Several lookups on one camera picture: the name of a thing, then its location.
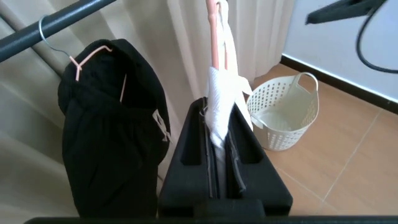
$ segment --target black baseboard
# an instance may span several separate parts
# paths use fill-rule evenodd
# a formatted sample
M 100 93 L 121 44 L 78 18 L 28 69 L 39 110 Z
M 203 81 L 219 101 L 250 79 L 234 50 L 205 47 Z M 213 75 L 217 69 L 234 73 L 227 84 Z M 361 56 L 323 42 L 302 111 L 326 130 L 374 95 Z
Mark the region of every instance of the black baseboard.
M 280 63 L 282 65 L 286 65 L 290 68 L 293 68 L 294 70 L 297 70 L 299 72 L 309 72 L 309 73 L 315 75 L 316 78 L 323 83 L 331 85 L 341 91 L 344 91 L 350 95 L 353 95 L 361 100 L 367 101 L 367 102 L 369 102 L 373 105 L 376 105 L 380 108 L 383 108 L 385 110 L 388 110 L 390 112 L 398 114 L 398 103 L 396 103 L 396 102 L 387 100 L 379 95 L 370 93 L 370 92 L 363 90 L 359 87 L 356 87 L 352 84 L 346 83 L 346 82 L 339 80 L 335 77 L 327 75 L 317 69 L 306 66 L 298 61 L 292 60 L 286 56 L 282 56 L 282 60 L 280 61 Z

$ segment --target white plastic basket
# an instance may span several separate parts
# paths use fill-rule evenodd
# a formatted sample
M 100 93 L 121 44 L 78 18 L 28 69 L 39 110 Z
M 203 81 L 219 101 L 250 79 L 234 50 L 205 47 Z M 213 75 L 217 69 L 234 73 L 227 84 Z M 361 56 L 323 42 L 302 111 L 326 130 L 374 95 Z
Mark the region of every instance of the white plastic basket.
M 302 75 L 315 80 L 311 93 L 299 85 Z M 310 73 L 271 79 L 253 91 L 247 106 L 261 146 L 273 151 L 288 149 L 318 116 L 318 81 Z

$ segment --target tile floor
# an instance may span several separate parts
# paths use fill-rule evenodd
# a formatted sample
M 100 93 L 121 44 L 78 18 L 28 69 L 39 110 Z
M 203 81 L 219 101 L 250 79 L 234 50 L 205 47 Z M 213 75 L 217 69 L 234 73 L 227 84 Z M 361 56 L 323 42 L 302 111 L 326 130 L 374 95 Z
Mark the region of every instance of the tile floor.
M 277 65 L 254 87 L 296 74 Z M 266 151 L 293 195 L 290 214 L 397 215 L 398 115 L 319 84 L 317 120 L 294 147 Z

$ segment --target metal pole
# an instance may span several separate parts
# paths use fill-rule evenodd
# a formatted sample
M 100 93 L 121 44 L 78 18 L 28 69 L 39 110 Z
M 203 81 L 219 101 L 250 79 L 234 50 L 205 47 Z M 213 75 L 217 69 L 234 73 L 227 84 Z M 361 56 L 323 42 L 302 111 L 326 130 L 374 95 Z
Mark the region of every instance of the metal pole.
M 115 0 L 80 0 L 43 20 L 44 36 L 51 35 L 78 22 L 86 16 L 111 4 Z M 39 34 L 39 23 L 35 22 L 0 40 L 0 62 L 42 41 Z

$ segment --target beige curtain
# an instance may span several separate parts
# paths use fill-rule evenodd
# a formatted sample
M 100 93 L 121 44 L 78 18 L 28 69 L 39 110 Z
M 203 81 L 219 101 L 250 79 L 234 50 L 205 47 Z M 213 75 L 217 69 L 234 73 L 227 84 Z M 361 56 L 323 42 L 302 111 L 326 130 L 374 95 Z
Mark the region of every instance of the beige curtain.
M 0 38 L 76 0 L 0 0 Z M 279 63 L 293 0 L 229 0 L 241 76 Z M 118 0 L 48 38 L 70 55 L 98 39 L 126 39 L 152 65 L 165 90 L 172 125 L 159 188 L 190 103 L 203 96 L 210 66 L 205 0 Z M 75 216 L 61 158 L 63 114 L 57 87 L 69 60 L 43 42 L 0 63 L 0 220 Z

